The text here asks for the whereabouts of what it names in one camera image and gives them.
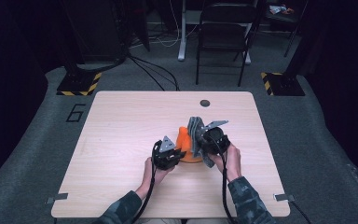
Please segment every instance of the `sleeve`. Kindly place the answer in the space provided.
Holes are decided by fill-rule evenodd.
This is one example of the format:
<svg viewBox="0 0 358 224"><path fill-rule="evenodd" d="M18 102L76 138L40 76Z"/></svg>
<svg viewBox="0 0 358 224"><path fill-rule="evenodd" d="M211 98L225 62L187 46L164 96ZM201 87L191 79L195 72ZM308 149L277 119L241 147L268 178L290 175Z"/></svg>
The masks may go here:
<svg viewBox="0 0 358 224"><path fill-rule="evenodd" d="M142 205L142 200L134 192L128 192L124 197L109 208L92 224L130 224Z"/></svg>
<svg viewBox="0 0 358 224"><path fill-rule="evenodd" d="M258 196L257 191L245 177L241 176L228 183L232 201L237 210L239 224L269 224L276 223L266 206Z"/></svg>

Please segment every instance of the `yellow and black hazard tape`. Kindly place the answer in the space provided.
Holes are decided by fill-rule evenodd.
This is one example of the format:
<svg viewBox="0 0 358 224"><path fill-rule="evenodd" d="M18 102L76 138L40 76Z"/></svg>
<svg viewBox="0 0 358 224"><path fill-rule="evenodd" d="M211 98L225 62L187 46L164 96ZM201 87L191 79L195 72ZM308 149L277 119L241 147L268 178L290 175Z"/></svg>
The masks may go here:
<svg viewBox="0 0 358 224"><path fill-rule="evenodd" d="M95 75L92 83L87 91L57 91L57 95L67 95L67 96L74 96L74 95L92 95L95 88L97 88L98 81L100 80L102 73L98 73Z"/></svg>
<svg viewBox="0 0 358 224"><path fill-rule="evenodd" d="M261 77L263 78L264 87L266 88L268 95L274 95L274 92L272 91L271 85L269 84L269 80L267 78L267 75L274 75L274 76L281 76L282 73L261 73Z"/></svg>

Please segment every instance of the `hand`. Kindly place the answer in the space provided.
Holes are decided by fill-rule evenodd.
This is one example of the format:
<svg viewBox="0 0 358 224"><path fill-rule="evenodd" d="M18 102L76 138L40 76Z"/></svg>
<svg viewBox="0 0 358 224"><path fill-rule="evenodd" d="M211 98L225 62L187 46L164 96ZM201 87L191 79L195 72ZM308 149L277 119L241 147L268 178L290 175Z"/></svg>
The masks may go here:
<svg viewBox="0 0 358 224"><path fill-rule="evenodd" d="M161 181L164 179L165 175L167 175L170 171L172 171L175 167L173 166L171 169L168 170L156 170L155 174L155 185L158 185L161 183ZM142 180L141 186L135 191L136 194L143 200L147 192L150 189L150 181L152 178L152 159L151 157L147 158L145 161L145 170L144 170L144 178Z"/></svg>
<svg viewBox="0 0 358 224"><path fill-rule="evenodd" d="M223 173L223 161L222 158L218 155L208 154L209 158L216 164L220 173ZM241 174L241 152L234 145L230 144L227 151L224 153L225 158L227 158L227 180L231 182L232 180L242 176Z"/></svg>

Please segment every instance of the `table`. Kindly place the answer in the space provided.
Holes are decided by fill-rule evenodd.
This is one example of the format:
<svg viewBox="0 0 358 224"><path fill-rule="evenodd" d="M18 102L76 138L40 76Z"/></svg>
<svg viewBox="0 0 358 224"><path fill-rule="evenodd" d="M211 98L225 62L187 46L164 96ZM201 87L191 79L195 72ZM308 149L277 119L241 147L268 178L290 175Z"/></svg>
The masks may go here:
<svg viewBox="0 0 358 224"><path fill-rule="evenodd" d="M210 105L203 107L201 100ZM205 124L227 119L220 126L241 150L242 174L275 217L290 213L269 142L250 92L243 91L100 91L79 136L59 193L54 217L99 217L111 203L135 190L142 181L145 159L164 135L176 141L190 117ZM144 218L226 217L222 204L222 175L202 162L180 162L154 188ZM229 191L227 205L235 207Z"/></svg>
<svg viewBox="0 0 358 224"><path fill-rule="evenodd" d="M254 6L257 6L258 0L254 0ZM181 34L181 41L180 41L180 47L179 47L179 54L178 54L178 60L184 61L186 56L186 25L187 24L193 24L198 25L200 23L200 11L197 10L187 10L186 9L186 0L182 1L182 34ZM251 29L251 25L246 25L246 31L245 35L248 34L248 32ZM251 56L249 55L249 52L246 54L246 61L245 64L251 63Z"/></svg>

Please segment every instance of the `black stand base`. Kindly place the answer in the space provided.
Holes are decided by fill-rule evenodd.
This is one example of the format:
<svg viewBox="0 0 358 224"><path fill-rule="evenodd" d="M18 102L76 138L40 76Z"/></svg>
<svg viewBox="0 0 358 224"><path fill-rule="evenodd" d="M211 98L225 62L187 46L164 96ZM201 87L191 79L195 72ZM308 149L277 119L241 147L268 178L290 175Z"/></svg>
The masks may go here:
<svg viewBox="0 0 358 224"><path fill-rule="evenodd" d="M305 96L297 79L280 73L262 73L261 77L268 95Z"/></svg>
<svg viewBox="0 0 358 224"><path fill-rule="evenodd" d="M78 69L75 74L69 72L57 88L57 95L91 95L101 77L99 72Z"/></svg>

